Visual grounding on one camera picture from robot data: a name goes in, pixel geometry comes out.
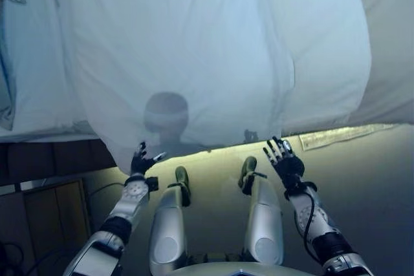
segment person silhouette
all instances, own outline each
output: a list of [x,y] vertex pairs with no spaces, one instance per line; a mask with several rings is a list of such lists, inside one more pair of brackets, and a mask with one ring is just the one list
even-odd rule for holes
[[152,95],[144,111],[144,125],[149,132],[158,134],[160,144],[149,146],[148,150],[151,153],[165,151],[169,157],[174,157],[221,147],[181,142],[188,121],[188,102],[183,96],[174,92]]

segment white fabric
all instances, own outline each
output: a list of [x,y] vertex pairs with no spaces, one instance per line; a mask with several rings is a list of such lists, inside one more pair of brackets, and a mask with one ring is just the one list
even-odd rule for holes
[[362,0],[373,55],[350,124],[414,123],[414,0]]
[[17,98],[13,129],[0,129],[0,141],[73,133],[74,125],[86,120],[67,80],[58,4],[26,2],[4,2],[5,40]]
[[[146,116],[162,127],[188,115],[180,145],[170,148],[178,155],[241,143],[246,129],[259,139],[279,134],[282,113],[288,130],[340,122],[364,92],[360,0],[59,2],[7,4],[17,116],[0,140],[90,132],[88,119],[127,172],[139,141],[160,144]],[[296,78],[288,99],[293,67],[284,44]],[[165,91],[183,96],[188,111],[166,118],[148,110]]]
[[361,102],[371,66],[361,0],[270,1],[295,66],[283,131],[344,124]]
[[71,3],[75,86],[123,171],[139,141],[161,143],[144,125],[146,103],[158,92],[180,94],[188,103],[188,125],[171,148],[174,155],[241,143],[246,129],[260,139],[280,133],[293,68],[267,0]]

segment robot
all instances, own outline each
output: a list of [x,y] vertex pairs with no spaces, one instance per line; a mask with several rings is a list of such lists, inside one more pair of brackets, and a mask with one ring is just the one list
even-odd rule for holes
[[[289,142],[273,137],[267,145],[263,151],[285,187],[285,198],[295,210],[296,227],[305,249],[320,263],[324,275],[373,276],[322,208],[315,184],[303,181],[305,166]],[[158,189],[157,178],[145,178],[145,172],[166,155],[146,158],[145,149],[143,142],[133,157],[131,176],[125,181],[121,199],[67,266],[64,276],[121,275],[119,260],[149,200],[149,192]],[[191,192],[185,168],[176,169],[177,182],[163,193],[151,228],[149,267],[153,276],[311,276],[280,266],[283,239],[278,197],[267,176],[256,172],[256,164],[257,160],[249,156],[238,181],[241,191],[252,198],[245,245],[236,262],[190,262],[182,208],[190,204]]]

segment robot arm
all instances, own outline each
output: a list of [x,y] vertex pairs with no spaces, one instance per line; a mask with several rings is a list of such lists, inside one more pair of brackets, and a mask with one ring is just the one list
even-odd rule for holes
[[165,157],[144,158],[146,145],[141,143],[131,163],[131,176],[125,181],[121,199],[101,228],[93,234],[68,265],[64,276],[117,276],[122,272],[119,260],[131,233],[136,228],[149,192],[158,189],[158,180],[145,179],[145,172]]
[[302,180],[305,166],[289,142],[276,137],[273,141],[278,151],[270,140],[267,141],[270,151],[263,150],[285,186],[285,198],[295,210],[296,226],[309,255],[322,265],[325,275],[374,276],[322,208],[316,186]]

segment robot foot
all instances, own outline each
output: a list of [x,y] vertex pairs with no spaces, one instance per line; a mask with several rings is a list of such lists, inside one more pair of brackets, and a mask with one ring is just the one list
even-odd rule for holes
[[254,181],[254,170],[257,166],[257,160],[254,156],[249,156],[241,168],[240,178],[238,181],[241,191],[246,195],[252,194],[252,186]]
[[184,207],[187,207],[191,203],[191,191],[187,170],[183,166],[178,166],[175,169],[175,179],[181,186],[182,205]]

